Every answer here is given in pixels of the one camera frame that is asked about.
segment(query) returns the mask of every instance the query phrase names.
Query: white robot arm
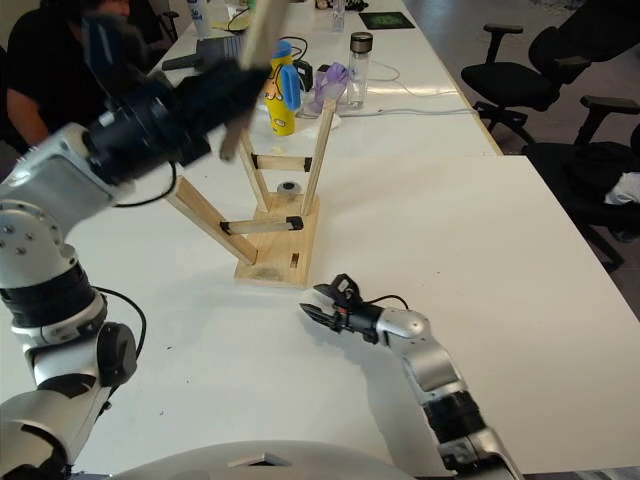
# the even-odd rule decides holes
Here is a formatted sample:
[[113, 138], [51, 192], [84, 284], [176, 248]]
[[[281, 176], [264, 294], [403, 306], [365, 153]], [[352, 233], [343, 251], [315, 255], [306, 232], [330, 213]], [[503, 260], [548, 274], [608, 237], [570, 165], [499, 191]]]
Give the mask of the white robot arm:
[[[95, 21], [100, 38], [109, 25]], [[207, 133], [253, 109], [268, 73], [225, 60], [176, 88], [153, 77], [92, 128], [32, 149], [0, 185], [0, 296], [37, 385], [0, 406], [0, 478], [64, 478], [136, 369], [131, 330], [107, 322], [67, 234], [151, 170], [209, 153]]]
[[445, 468], [465, 478], [522, 480], [424, 315], [364, 302], [358, 285], [345, 274], [315, 288], [333, 301], [334, 312], [329, 315], [315, 305], [300, 305], [312, 320], [338, 333], [360, 333], [366, 342], [386, 346], [400, 359]]

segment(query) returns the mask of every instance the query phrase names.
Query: purple glove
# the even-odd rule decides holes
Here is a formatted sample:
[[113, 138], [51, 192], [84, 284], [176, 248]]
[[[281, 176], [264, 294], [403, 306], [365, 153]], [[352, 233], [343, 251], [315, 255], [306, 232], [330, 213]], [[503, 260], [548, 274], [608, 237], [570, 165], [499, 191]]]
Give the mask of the purple glove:
[[316, 73], [316, 96], [309, 108], [315, 113], [322, 112], [325, 100], [338, 101], [347, 88], [349, 82], [349, 70], [344, 65], [335, 62], [325, 72], [318, 70]]

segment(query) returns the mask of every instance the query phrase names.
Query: white tabletop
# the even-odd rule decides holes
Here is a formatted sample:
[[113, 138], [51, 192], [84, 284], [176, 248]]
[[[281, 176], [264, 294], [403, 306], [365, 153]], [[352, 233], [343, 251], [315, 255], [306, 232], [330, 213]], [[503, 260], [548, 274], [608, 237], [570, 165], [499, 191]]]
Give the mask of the white tabletop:
[[[436, 124], [463, 117], [418, 120], [444, 132]], [[526, 159], [408, 135], [396, 143], [412, 157], [375, 136], [338, 155], [343, 126], [318, 186], [310, 281], [346, 272], [365, 297], [400, 294], [426, 314], [525, 473], [640, 464], [638, 321]], [[437, 146], [422, 154], [427, 144]], [[151, 175], [136, 198], [166, 176]], [[204, 160], [187, 176], [229, 220], [251, 217], [239, 163]], [[69, 241], [92, 283], [130, 295], [149, 318], [139, 370], [78, 468], [115, 473], [205, 445], [300, 439], [446, 473], [389, 352], [313, 324], [297, 307], [310, 292], [236, 286], [235, 259], [168, 204], [105, 212]], [[117, 300], [109, 320], [137, 331]], [[2, 399], [32, 388], [8, 328], [0, 365]]]
[[[372, 0], [367, 11], [402, 11], [412, 18], [399, 0]], [[312, 22], [311, 31], [301, 32], [296, 24], [289, 24], [287, 35], [302, 35], [309, 42], [305, 56], [314, 71], [323, 63], [349, 63], [349, 38], [352, 32], [365, 30], [355, 12], [347, 12], [343, 33], [331, 32], [331, 12], [320, 12]], [[372, 60], [398, 69], [400, 81], [417, 95], [438, 94], [417, 98], [401, 86], [390, 82], [369, 82], [369, 89], [362, 112], [378, 109], [413, 108], [423, 111], [451, 111], [469, 109], [469, 105], [442, 65], [433, 48], [418, 28], [408, 30], [379, 30], [373, 32]], [[165, 59], [189, 55], [195, 52], [197, 36], [191, 26], [167, 53]], [[167, 72], [169, 79], [177, 83], [192, 74], [191, 69]], [[385, 67], [371, 63], [371, 78], [390, 78], [394, 73]], [[309, 155], [313, 152], [314, 138], [304, 134], [309, 120], [297, 120], [298, 131], [290, 137], [275, 138], [271, 133], [266, 113], [257, 115], [252, 128], [252, 139], [259, 153]], [[345, 118], [329, 141], [327, 155], [373, 155], [406, 157], [423, 154], [446, 155], [495, 155], [499, 150], [474, 113], [449, 116], [393, 115], [374, 118]]]

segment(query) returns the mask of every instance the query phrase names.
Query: black office chair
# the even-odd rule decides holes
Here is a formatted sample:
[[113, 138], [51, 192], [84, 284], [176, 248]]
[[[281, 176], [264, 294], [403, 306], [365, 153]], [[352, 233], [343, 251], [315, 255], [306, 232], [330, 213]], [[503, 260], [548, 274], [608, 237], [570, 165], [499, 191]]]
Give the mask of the black office chair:
[[[130, 2], [131, 13], [129, 23], [140, 30], [142, 38], [147, 45], [160, 42], [164, 39], [163, 32], [166, 33], [171, 43], [178, 40], [175, 19], [180, 15], [176, 12], [168, 11], [156, 15], [149, 0], [132, 0]], [[152, 48], [148, 52], [149, 65], [145, 73], [151, 70], [160, 59], [167, 53], [166, 48]]]
[[496, 62], [502, 38], [506, 34], [519, 34], [519, 26], [487, 24], [491, 33], [487, 60], [462, 70], [462, 79], [476, 92], [493, 102], [477, 102], [473, 108], [480, 118], [489, 120], [489, 131], [498, 124], [509, 127], [525, 142], [534, 143], [524, 129], [528, 116], [508, 110], [511, 107], [529, 107], [546, 111], [559, 97], [562, 85], [572, 83], [591, 62], [580, 56], [580, 51], [555, 27], [543, 30], [529, 48], [529, 60], [538, 71], [512, 62]]
[[587, 0], [560, 27], [547, 28], [533, 41], [529, 59], [540, 73], [517, 63], [495, 61], [504, 35], [522, 33], [522, 27], [485, 25], [491, 33], [487, 61], [465, 68], [462, 78], [495, 104], [474, 105], [481, 118], [490, 120], [489, 130], [502, 123], [533, 143], [524, 129], [527, 115], [507, 108], [546, 111], [559, 98], [560, 87], [573, 82], [589, 66], [588, 61], [605, 62], [637, 45], [638, 25], [638, 0]]
[[640, 2], [588, 0], [558, 30], [592, 62], [606, 62], [640, 43]]
[[[606, 147], [619, 158], [632, 158], [640, 166], [640, 125], [631, 136], [630, 147], [613, 142], [589, 143], [594, 133], [610, 113], [636, 115], [640, 106], [632, 101], [615, 98], [582, 97], [580, 102], [589, 108], [587, 120], [580, 128], [573, 145], [562, 143], [536, 143], [525, 146], [523, 153], [529, 158], [556, 199], [562, 205], [583, 237], [596, 246], [609, 260], [603, 262], [608, 272], [618, 269], [624, 259], [592, 225], [607, 227], [610, 230], [640, 230], [640, 204], [607, 205], [604, 198], [591, 198], [572, 173], [578, 162], [588, 158], [589, 151], [599, 152]], [[594, 170], [597, 181], [611, 175], [606, 169]], [[620, 173], [614, 171], [609, 183], [615, 184]]]

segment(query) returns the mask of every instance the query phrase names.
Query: person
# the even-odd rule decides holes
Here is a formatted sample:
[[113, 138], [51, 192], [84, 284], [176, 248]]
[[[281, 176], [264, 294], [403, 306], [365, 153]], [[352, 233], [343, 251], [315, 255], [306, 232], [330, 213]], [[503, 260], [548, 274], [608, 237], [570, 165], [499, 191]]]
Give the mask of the person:
[[129, 0], [43, 0], [11, 31], [7, 113], [28, 145], [71, 122], [88, 127], [106, 110], [84, 61], [81, 22], [90, 12], [128, 16]]

